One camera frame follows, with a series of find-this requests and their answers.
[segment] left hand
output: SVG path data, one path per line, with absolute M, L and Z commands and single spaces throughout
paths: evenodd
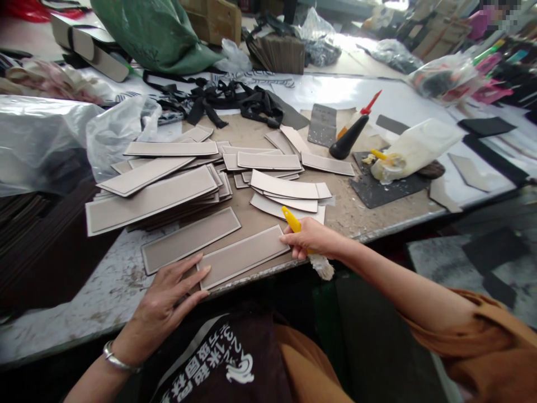
M 203 254 L 161 268 L 153 284 L 140 301 L 133 317 L 112 344 L 112 352 L 121 362 L 141 366 L 179 326 L 185 316 L 207 295 L 197 291 L 179 306 L 177 301 L 207 275 L 210 266 L 181 281 L 185 272 L 199 263 Z

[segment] orange shirt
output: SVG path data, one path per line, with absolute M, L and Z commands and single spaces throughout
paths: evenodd
M 494 299 L 453 291 L 478 306 L 475 319 L 439 334 L 405 318 L 416 340 L 442 357 L 451 379 L 473 391 L 470 402 L 537 402 L 536 333 Z M 352 402 L 314 342 L 290 327 L 275 329 L 295 402 Z

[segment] bangle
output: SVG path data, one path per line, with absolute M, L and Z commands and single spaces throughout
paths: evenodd
M 113 340 L 110 340 L 102 349 L 102 353 L 105 355 L 105 359 L 114 367 L 122 369 L 124 371 L 130 371 L 132 373 L 138 373 L 142 370 L 142 367 L 131 367 L 125 363 L 119 361 L 111 350 Z

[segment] clear plastic bag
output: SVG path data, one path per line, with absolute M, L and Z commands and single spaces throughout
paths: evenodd
M 157 131 L 161 113 L 161 106 L 154 100 L 136 96 L 87 123 L 88 159 L 98 183 L 117 176 L 110 165 L 130 159 L 123 155 L 130 142 L 169 141 L 167 133 Z
M 253 67 L 248 55 L 240 50 L 235 42 L 223 38 L 222 54 L 226 58 L 214 64 L 217 69 L 233 74 L 252 71 Z
M 371 57 L 404 74 L 410 74 L 423 66 L 423 62 L 396 39 L 380 41 L 371 50 Z
M 470 56 L 458 52 L 454 55 L 443 56 L 432 60 L 407 76 L 407 82 L 416 92 L 425 98 L 441 100 L 450 91 L 465 86 L 478 75 Z M 471 85 L 472 92 L 463 90 L 462 95 L 470 96 L 479 85 Z
M 0 196 L 66 195 L 91 178 L 85 127 L 102 112 L 85 102 L 0 96 Z
M 341 48 L 335 46 L 336 30 L 313 7 L 308 10 L 304 24 L 300 28 L 300 37 L 304 42 L 307 61 L 317 67 L 336 62 L 341 56 Z

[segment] right hand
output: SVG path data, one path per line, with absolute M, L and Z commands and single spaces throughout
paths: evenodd
M 338 250 L 347 238 L 311 217 L 299 221 L 302 225 L 300 232 L 294 233 L 288 226 L 284 235 L 280 236 L 282 243 L 293 247 L 293 259 L 306 259 L 308 249 L 329 259 L 336 259 Z

